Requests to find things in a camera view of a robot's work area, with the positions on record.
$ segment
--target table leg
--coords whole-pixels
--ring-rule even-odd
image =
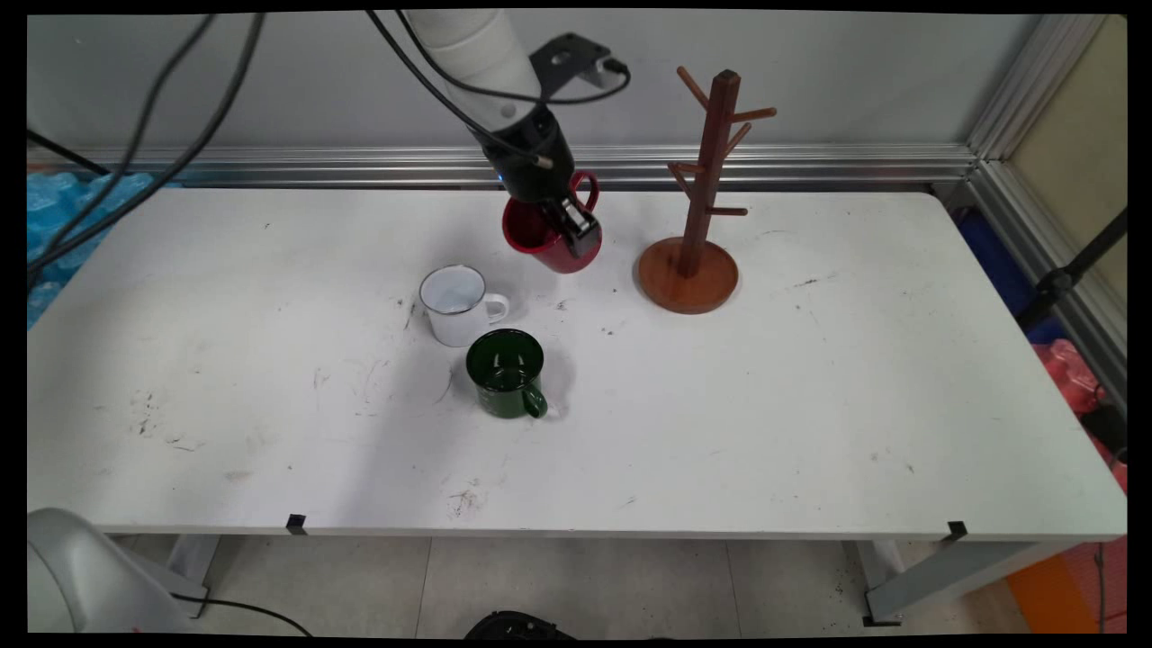
[[[219,543],[219,535],[182,535],[176,538],[176,544],[172,548],[172,553],[168,555],[168,560],[164,566],[132,551],[124,551],[124,553],[168,592],[205,598],[209,595],[209,588],[203,585],[204,577],[209,573],[209,566],[212,565],[212,557],[215,555]],[[177,601],[176,603],[194,619],[198,618],[204,610],[202,603],[190,601]]]
[[[960,541],[899,571],[890,560],[894,543],[890,549],[880,542],[857,543],[869,581],[865,597],[877,624],[900,621],[922,605],[956,598],[1070,547],[1075,543]],[[884,581],[873,581],[879,578]]]

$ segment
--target white enamel mug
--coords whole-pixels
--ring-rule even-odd
[[[433,270],[420,284],[432,333],[441,344],[467,347],[508,315],[508,297],[484,292],[484,276],[467,265]]]

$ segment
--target green enamel mug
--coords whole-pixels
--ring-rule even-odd
[[[464,366],[488,414],[540,419],[548,413],[540,393],[544,349],[524,331],[497,329],[480,336],[468,349]]]

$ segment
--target cable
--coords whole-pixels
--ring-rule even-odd
[[[124,176],[124,173],[127,173],[128,171],[128,165],[130,165],[132,158],[136,157],[136,150],[141,145],[141,140],[144,138],[144,130],[147,128],[147,122],[152,118],[152,108],[156,106],[156,100],[160,96],[160,90],[164,88],[165,82],[168,81],[168,76],[172,74],[172,70],[176,69],[176,66],[180,65],[180,61],[188,54],[188,52],[192,48],[192,46],[196,45],[197,42],[199,42],[200,37],[204,36],[205,31],[207,31],[209,25],[212,24],[213,20],[215,20],[215,14],[209,14],[204,16],[204,20],[200,21],[200,24],[197,25],[195,30],[192,30],[192,33],[189,35],[189,37],[184,40],[183,45],[181,45],[180,48],[176,50],[176,53],[173,54],[170,59],[168,59],[167,63],[165,63],[164,69],[160,70],[160,75],[157,76],[154,82],[152,82],[152,88],[149,90],[147,98],[144,99],[144,108],[141,111],[141,116],[136,121],[136,129],[132,131],[132,138],[128,143],[128,149],[124,151],[123,159],[120,160],[120,166],[116,167],[116,171],[112,174],[112,178],[108,180],[108,183],[105,184],[103,189],[100,189],[100,193],[97,194],[96,197],[92,198],[86,205],[84,205],[84,209],[82,209],[79,213],[73,217],[71,220],[65,224],[65,226],[59,232],[56,232],[56,234],[52,238],[52,240],[48,241],[45,251],[51,253],[52,250],[56,249],[56,247],[60,244],[60,241],[65,240],[65,238],[77,225],[79,225],[88,217],[88,214],[92,213],[92,211],[104,201],[104,198],[106,198],[108,194],[112,193],[116,183],[120,182],[120,179]]]
[[[424,85],[424,88],[429,92],[431,92],[433,97],[435,97],[441,104],[444,104],[444,107],[452,111],[452,114],[456,115],[461,121],[468,125],[469,128],[484,135],[485,137],[491,140],[495,145],[508,151],[509,153],[522,157],[540,168],[552,168],[551,158],[538,156],[536,153],[530,153],[524,149],[520,149],[517,146],[509,144],[508,142],[505,142],[500,137],[493,135],[492,131],[477,123],[476,120],[468,116],[468,114],[465,114],[464,111],[457,108],[456,105],[449,101],[448,98],[445,97],[444,93],[440,92],[435,85],[432,85],[432,82],[430,82],[427,77],[424,76],[424,73],[422,73],[419,68],[416,67],[416,63],[414,63],[412,60],[408,58],[408,54],[406,54],[404,51],[400,47],[400,44],[396,43],[396,39],[393,38],[391,33],[388,33],[388,29],[384,27],[382,22],[380,22],[379,16],[376,15],[376,12],[373,9],[364,9],[364,13],[367,14],[367,17],[372,18],[372,24],[374,24],[376,29],[380,31],[380,36],[382,36],[384,39],[388,42],[388,45],[392,46],[392,50],[396,53],[397,56],[400,56],[400,60],[404,63],[404,66],[408,67],[408,70],[411,71],[414,76],[416,76],[416,80],[419,81],[420,84]]]
[[[476,92],[477,95],[487,95],[490,97],[502,97],[505,99],[518,99],[521,101],[532,101],[533,104],[556,104],[556,105],[571,106],[576,104],[591,104],[593,101],[599,101],[600,99],[607,99],[608,97],[612,97],[613,95],[620,92],[624,88],[628,88],[628,84],[632,82],[632,73],[628,70],[628,66],[624,66],[623,63],[615,61],[614,59],[609,59],[609,61],[614,63],[609,69],[612,69],[612,71],[616,71],[623,75],[624,81],[620,85],[613,88],[612,90],[606,90],[604,92],[600,92],[599,95],[591,95],[589,97],[577,97],[575,99],[545,99],[544,97],[530,97],[528,95],[517,95],[515,92],[503,92],[501,90],[488,90],[487,88],[477,88],[476,85],[469,85],[463,81],[454,78],[442,68],[440,68],[440,66],[432,59],[432,55],[429,54],[427,50],[424,48],[424,44],[420,43],[420,39],[417,38],[416,31],[412,30],[412,25],[408,22],[408,18],[404,16],[403,10],[396,9],[396,15],[400,16],[400,22],[401,24],[404,25],[404,30],[408,32],[408,37],[411,38],[412,43],[416,45],[416,50],[419,51],[420,55],[424,56],[424,60],[427,61],[429,66],[433,70],[435,70],[437,74],[442,76],[445,81],[455,85],[456,88],[460,88],[461,90],[468,90],[469,92]]]
[[[1117,450],[1116,453],[1112,455],[1112,459],[1108,460],[1108,473],[1112,473],[1112,469],[1116,467],[1116,460],[1120,459],[1120,455],[1124,451],[1127,451],[1127,450],[1128,450],[1128,446],[1124,446],[1124,447]],[[1094,562],[1096,562],[1097,575],[1099,577],[1099,580],[1100,580],[1100,626],[1099,626],[1099,630],[1100,630],[1100,634],[1104,634],[1104,610],[1105,610],[1105,604],[1104,603],[1105,603],[1105,598],[1104,598],[1104,543],[1102,542],[1098,543],[1098,545],[1097,545]]]
[[[283,623],[293,626],[294,628],[298,630],[301,634],[303,634],[304,636],[312,636],[312,633],[304,630],[304,626],[300,625],[298,623],[289,619],[288,617],[279,612],[273,612],[272,610],[265,610],[264,608],[259,608],[257,605],[249,605],[248,603],[237,603],[235,601],[222,601],[220,598],[196,598],[195,596],[184,596],[183,594],[176,594],[175,592],[169,592],[168,595],[172,596],[173,598],[176,598],[177,601],[188,601],[190,603],[200,603],[204,605],[225,605],[228,608],[240,608],[241,610],[251,610],[253,612],[267,615],[270,617],[278,618]]]
[[[175,161],[173,161],[168,167],[157,176],[143,191],[132,196],[127,203],[121,205],[119,209],[104,217],[96,225],[92,225],[84,232],[73,236],[59,248],[51,253],[45,253],[40,258],[33,261],[28,265],[28,276],[31,279],[35,272],[39,272],[46,265],[56,261],[58,258],[65,256],[66,254],[73,251],[86,243],[92,236],[96,236],[100,232],[107,229],[108,227],[116,224],[118,220],[124,217],[128,212],[136,209],[141,203],[152,197],[153,194],[160,190],[161,187],[168,183],[177,173],[180,173],[188,163],[195,158],[212,140],[215,135],[217,129],[223,121],[223,118],[228,115],[228,110],[232,107],[233,101],[236,99],[236,95],[240,92],[240,86],[244,83],[244,75],[248,74],[248,66],[252,60],[252,53],[256,51],[256,44],[260,39],[260,29],[264,25],[264,18],[266,14],[259,13],[252,16],[252,24],[248,28],[248,39],[244,42],[244,48],[240,54],[240,61],[236,63],[236,70],[233,73],[232,81],[228,83],[228,88],[225,90],[225,96],[220,100],[220,105],[217,107],[217,112],[212,115],[207,126],[196,138],[195,142],[185,150]]]
[[[56,144],[52,140],[48,140],[47,137],[36,133],[31,128],[25,127],[24,130],[28,131],[26,137],[31,140],[32,143],[44,146],[45,149],[52,151],[53,153],[81,165],[84,168],[91,171],[92,173],[98,173],[100,175],[107,175],[108,173],[112,173],[112,171],[108,169],[107,167],[98,165],[94,161],[85,158],[84,156],[75,151],[69,151],[68,149],[61,146],[60,144]]]

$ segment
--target floor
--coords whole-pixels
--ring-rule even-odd
[[[164,563],[175,536],[122,536]],[[907,564],[934,550],[901,543]],[[460,639],[494,610],[577,639],[736,639],[1026,633],[998,581],[866,628],[864,579],[839,542],[225,536],[211,596],[268,608],[313,634]],[[294,634],[274,618],[209,606],[209,633]]]

